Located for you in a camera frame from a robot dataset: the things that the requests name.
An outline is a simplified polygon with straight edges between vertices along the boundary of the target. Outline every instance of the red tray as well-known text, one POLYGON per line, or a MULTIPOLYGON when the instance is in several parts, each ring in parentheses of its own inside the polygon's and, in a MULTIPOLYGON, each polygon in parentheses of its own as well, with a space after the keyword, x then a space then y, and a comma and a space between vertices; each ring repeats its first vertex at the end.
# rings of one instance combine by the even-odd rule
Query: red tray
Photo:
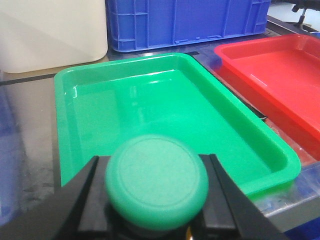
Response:
POLYGON ((320 161, 320 39, 292 34, 214 51, 216 72, 320 161))

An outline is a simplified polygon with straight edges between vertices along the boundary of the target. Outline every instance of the green bottle cap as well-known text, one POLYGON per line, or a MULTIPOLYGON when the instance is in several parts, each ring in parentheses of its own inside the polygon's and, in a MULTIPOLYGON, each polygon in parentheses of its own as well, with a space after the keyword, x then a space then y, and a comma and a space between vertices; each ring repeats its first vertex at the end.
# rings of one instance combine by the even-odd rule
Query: green bottle cap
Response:
POLYGON ((153 231, 176 229, 203 207, 208 175, 200 157, 182 142, 143 135, 121 145, 106 168, 114 209, 132 224, 153 231))

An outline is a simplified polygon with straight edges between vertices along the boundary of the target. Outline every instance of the beige bin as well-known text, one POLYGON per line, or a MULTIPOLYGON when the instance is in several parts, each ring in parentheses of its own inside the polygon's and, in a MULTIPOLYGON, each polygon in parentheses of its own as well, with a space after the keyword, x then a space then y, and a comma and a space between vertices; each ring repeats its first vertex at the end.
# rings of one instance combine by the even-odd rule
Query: beige bin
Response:
POLYGON ((0 69, 96 61, 108 49, 105 0, 0 0, 0 69))

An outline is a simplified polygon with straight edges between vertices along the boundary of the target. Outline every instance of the blue plastic crate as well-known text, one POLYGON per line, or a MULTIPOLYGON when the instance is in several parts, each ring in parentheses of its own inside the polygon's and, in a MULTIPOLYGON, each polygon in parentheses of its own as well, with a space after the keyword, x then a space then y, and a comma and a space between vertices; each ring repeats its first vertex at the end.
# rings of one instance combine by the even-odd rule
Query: blue plastic crate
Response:
POLYGON ((112 48, 133 52, 261 34, 271 0, 107 0, 112 48))

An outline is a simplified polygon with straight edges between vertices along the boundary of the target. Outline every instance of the green tray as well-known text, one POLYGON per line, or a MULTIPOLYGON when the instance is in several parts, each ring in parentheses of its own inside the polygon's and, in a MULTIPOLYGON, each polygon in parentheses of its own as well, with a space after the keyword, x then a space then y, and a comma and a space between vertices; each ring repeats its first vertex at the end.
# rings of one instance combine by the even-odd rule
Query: green tray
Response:
POLYGON ((145 134, 217 154, 247 195, 293 180, 296 153, 191 56, 76 66, 55 76, 61 184, 145 134))

